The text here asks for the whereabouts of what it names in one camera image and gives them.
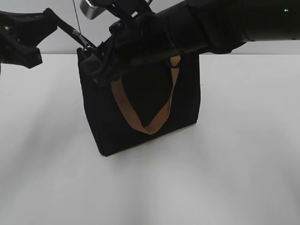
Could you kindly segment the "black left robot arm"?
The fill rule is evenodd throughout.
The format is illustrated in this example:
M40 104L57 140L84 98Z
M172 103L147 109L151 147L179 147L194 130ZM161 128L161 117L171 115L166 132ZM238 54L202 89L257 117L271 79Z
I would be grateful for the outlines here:
M92 52L96 46L50 8L42 13L0 13L0 62L33 68L42 64L38 45L58 28Z

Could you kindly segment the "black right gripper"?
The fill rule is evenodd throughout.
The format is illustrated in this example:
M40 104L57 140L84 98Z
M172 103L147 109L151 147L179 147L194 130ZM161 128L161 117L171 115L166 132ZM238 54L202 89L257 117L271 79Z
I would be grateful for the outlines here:
M149 30L150 20L134 20L132 27L117 21L110 26L111 36L98 46L96 53L80 62L79 68L98 87L104 87L149 64Z

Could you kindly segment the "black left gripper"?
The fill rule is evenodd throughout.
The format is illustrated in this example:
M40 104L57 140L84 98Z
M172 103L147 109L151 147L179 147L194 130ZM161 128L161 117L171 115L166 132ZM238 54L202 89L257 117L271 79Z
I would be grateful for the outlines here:
M96 48L67 23L52 22L43 13L0 13L0 62L33 68L42 64L38 45L57 30L57 26L83 48Z

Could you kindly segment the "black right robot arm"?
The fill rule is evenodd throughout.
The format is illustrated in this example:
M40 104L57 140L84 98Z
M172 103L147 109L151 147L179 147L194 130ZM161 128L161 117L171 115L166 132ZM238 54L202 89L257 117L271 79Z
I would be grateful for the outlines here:
M93 0L119 21L80 68L104 86L186 53L227 54L247 42L298 40L297 0L185 0L154 13L146 0Z

